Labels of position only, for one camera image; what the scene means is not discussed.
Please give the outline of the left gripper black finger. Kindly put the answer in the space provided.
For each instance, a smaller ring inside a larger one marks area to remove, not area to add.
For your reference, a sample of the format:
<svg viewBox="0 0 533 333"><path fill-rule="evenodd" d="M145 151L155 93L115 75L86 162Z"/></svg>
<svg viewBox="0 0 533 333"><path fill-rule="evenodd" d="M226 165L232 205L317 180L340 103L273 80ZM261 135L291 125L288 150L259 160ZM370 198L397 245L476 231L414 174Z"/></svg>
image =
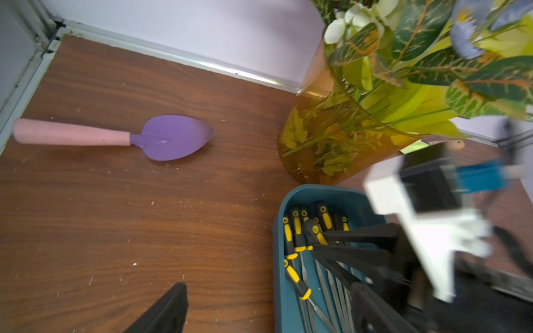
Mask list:
<svg viewBox="0 0 533 333"><path fill-rule="evenodd" d="M176 283L124 332L182 332L188 305L186 284Z"/></svg>

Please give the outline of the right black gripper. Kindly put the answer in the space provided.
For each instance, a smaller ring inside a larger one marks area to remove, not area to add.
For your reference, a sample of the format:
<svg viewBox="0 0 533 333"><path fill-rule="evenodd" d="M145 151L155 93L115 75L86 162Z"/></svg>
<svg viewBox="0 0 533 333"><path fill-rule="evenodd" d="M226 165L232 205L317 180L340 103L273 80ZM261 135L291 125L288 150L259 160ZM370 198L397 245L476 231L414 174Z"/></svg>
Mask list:
<svg viewBox="0 0 533 333"><path fill-rule="evenodd" d="M426 294L420 307L408 304L416 260L397 223L321 231L313 254L344 287L351 287L352 316L360 332L531 332L532 263L508 231L494 230L526 277L456 261L454 300Z"/></svg>

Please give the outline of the teal plastic storage box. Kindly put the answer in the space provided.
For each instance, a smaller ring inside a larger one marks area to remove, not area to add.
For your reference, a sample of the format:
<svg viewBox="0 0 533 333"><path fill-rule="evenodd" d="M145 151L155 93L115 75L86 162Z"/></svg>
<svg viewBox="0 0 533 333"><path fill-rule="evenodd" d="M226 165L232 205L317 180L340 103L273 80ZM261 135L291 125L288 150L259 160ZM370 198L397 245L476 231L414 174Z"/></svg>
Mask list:
<svg viewBox="0 0 533 333"><path fill-rule="evenodd" d="M349 292L316 261L313 248L328 230L386 221L358 190L301 185L287 194L273 226L276 332L354 332Z"/></svg>

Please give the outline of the yellow black needle file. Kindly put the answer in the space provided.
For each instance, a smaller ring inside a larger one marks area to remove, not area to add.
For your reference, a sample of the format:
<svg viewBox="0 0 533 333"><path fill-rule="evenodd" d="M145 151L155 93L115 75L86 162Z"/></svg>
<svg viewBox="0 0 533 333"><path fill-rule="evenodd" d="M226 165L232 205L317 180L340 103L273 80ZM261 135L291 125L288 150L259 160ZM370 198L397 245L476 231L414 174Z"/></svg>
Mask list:
<svg viewBox="0 0 533 333"><path fill-rule="evenodd" d="M303 222L303 228L304 228L305 239L308 244L307 249L308 251L312 252L315 246L320 244L319 236L321 235L321 229L319 227L319 224L315 220L311 220L311 219L307 219ZM315 266L316 266L316 274L319 279L319 284L320 284L320 287L323 293L323 298L325 300L329 319L333 321L335 319L333 301L332 301L330 292L328 290L328 286L325 281L323 269L317 260L315 260Z"/></svg>

